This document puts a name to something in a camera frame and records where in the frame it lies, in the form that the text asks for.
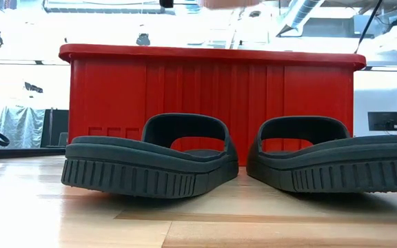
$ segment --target slide sandal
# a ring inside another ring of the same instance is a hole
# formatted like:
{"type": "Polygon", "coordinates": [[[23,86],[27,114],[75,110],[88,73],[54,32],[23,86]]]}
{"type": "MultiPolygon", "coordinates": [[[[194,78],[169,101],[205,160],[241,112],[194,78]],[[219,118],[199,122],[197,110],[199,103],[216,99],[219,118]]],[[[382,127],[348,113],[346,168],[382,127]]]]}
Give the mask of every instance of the slide sandal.
{"type": "Polygon", "coordinates": [[[247,160],[247,174],[289,192],[397,192],[397,135],[350,138],[332,118],[289,116],[261,125],[247,160]],[[264,152],[268,138],[297,138],[311,147],[264,152]]]}
{"type": "Polygon", "coordinates": [[[238,156],[226,125],[198,114],[153,116],[142,141],[77,137],[66,147],[65,157],[64,185],[149,198],[197,196],[238,174],[238,156]],[[225,148],[170,149],[183,137],[216,138],[225,142],[225,148]]]}

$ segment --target silver curtain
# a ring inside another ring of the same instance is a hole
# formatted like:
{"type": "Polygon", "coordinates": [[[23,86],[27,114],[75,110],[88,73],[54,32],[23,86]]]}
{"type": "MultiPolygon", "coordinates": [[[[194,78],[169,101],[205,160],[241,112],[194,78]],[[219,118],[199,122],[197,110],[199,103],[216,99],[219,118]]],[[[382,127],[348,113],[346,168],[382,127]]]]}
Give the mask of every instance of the silver curtain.
{"type": "Polygon", "coordinates": [[[0,107],[0,133],[10,139],[6,149],[40,148],[45,110],[0,107]]]}

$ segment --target footbed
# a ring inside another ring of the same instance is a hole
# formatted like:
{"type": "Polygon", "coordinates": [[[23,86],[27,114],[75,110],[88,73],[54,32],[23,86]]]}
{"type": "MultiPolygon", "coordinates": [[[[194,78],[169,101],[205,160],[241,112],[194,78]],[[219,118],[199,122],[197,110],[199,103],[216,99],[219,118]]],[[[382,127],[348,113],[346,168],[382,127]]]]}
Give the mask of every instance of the footbed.
{"type": "Polygon", "coordinates": [[[195,149],[185,152],[180,152],[174,149],[146,143],[142,141],[134,141],[124,138],[104,137],[104,136],[82,136],[73,139],[72,144],[68,145],[71,149],[72,145],[76,144],[94,144],[94,145],[113,145],[117,147],[127,147],[145,152],[153,152],[166,156],[173,156],[191,161],[211,161],[220,158],[224,152],[211,149],[195,149]]]}
{"type": "Polygon", "coordinates": [[[297,156],[309,154],[312,152],[318,152],[324,149],[332,149],[339,147],[351,147],[354,145],[386,145],[386,144],[396,144],[397,143],[397,135],[386,135],[386,136],[365,136],[365,137],[355,137],[355,138],[344,138],[335,141],[327,141],[321,144],[312,145],[311,147],[307,147],[296,152],[261,152],[270,158],[294,158],[297,156]]]}

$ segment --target exposed pipe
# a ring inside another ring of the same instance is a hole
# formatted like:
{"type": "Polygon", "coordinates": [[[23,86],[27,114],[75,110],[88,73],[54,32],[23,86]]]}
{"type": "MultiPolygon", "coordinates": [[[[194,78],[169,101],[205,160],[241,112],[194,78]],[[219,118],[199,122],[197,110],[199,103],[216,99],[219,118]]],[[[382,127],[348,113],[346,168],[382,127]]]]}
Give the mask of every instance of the exposed pipe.
{"type": "Polygon", "coordinates": [[[289,10],[283,18],[284,26],[276,36],[303,27],[310,18],[310,12],[321,6],[324,1],[325,0],[292,0],[289,4],[289,10]]]}

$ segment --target red storage bin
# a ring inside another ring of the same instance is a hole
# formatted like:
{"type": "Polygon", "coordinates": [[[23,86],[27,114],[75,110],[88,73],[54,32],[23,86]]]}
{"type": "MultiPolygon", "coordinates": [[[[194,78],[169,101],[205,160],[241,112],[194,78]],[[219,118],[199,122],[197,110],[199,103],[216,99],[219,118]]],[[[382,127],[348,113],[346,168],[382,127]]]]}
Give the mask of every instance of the red storage bin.
{"type": "MultiPolygon", "coordinates": [[[[229,127],[240,164],[261,123],[291,115],[337,118],[353,133],[353,73],[357,54],[312,54],[190,48],[66,44],[71,64],[69,141],[76,136],[139,140],[155,114],[214,116],[229,127]]],[[[295,150],[302,141],[268,141],[295,150]]],[[[220,149],[207,138],[182,138],[173,148],[220,149]]]]}

